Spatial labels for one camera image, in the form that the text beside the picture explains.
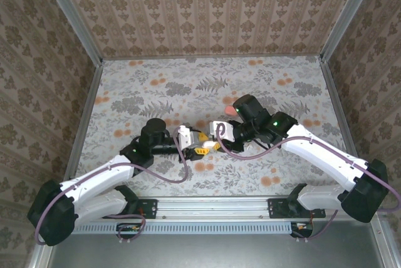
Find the damask wallpaper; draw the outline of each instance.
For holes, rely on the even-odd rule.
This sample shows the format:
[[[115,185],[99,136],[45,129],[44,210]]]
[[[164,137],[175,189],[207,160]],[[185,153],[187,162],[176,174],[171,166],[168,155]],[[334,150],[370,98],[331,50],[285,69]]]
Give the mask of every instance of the damask wallpaper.
[[[385,162],[400,192],[401,0],[363,0],[329,66],[359,156]],[[388,217],[401,246],[401,213]]]
[[[346,0],[73,0],[102,56],[318,54]]]
[[[226,105],[247,93],[270,113],[284,111],[345,148],[317,56],[104,61],[78,175],[117,155],[149,118],[164,119],[170,133],[181,123],[207,131],[211,120],[231,120]],[[253,143],[246,151],[260,152]],[[284,150],[246,162],[210,153],[188,164],[189,179],[180,185],[141,173],[128,186],[139,196],[233,196],[288,194],[301,182],[333,181]],[[176,155],[155,157],[149,169],[169,179],[184,176]]]
[[[26,214],[63,178],[94,69],[56,0],[0,0],[0,267],[34,246]]]

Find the floor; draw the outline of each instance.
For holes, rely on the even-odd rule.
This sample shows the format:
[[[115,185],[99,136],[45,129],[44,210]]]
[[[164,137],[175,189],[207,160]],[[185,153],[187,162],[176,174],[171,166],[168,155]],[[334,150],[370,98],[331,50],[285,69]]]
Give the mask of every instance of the floor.
[[[118,154],[152,117],[170,132],[183,123],[206,131],[208,121],[226,120],[224,108],[252,94],[270,113],[286,112],[315,135],[345,149],[317,56],[264,58],[148,59],[105,61],[77,175]],[[250,145],[246,154],[261,150]],[[156,157],[150,169],[179,179],[177,156]],[[255,161],[222,153],[190,162],[190,177],[172,185],[141,173],[128,182],[139,196],[288,194],[298,183],[332,179],[284,150]]]
[[[337,221],[308,243],[289,235],[231,234],[143,235],[120,244],[114,235],[72,235],[54,247],[48,267],[383,268],[383,264],[370,224]]]

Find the gray floor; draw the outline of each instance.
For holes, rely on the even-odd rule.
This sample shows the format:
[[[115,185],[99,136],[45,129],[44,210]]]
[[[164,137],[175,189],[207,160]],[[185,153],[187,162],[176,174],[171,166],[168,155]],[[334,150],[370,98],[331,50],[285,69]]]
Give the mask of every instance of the gray floor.
[[[335,222],[308,243],[289,235],[143,235],[129,244],[112,235],[72,235],[49,267],[85,268],[380,268],[371,226]]]

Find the pink object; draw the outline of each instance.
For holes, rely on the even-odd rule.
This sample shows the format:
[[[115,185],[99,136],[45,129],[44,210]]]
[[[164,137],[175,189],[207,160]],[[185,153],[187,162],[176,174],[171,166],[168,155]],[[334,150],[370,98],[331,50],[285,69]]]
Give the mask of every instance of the pink object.
[[[236,109],[233,106],[226,106],[226,109],[224,110],[224,113],[227,116],[238,116],[238,113],[236,111]]]

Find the floral tablecloth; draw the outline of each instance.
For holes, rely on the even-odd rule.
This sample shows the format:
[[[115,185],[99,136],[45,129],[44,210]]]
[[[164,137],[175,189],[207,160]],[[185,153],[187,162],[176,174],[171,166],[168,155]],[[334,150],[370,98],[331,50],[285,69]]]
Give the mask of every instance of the floral tablecloth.
[[[226,105],[247,93],[270,113],[294,116],[315,135],[345,149],[317,56],[105,61],[77,175],[105,163],[140,134],[152,117],[168,130],[188,123],[206,131],[227,120]],[[251,144],[246,155],[261,149]],[[188,162],[179,185],[146,173],[128,182],[139,196],[288,194],[298,183],[331,184],[320,169],[284,150],[252,161],[223,153]],[[177,155],[156,156],[149,169],[171,179],[184,176]]]

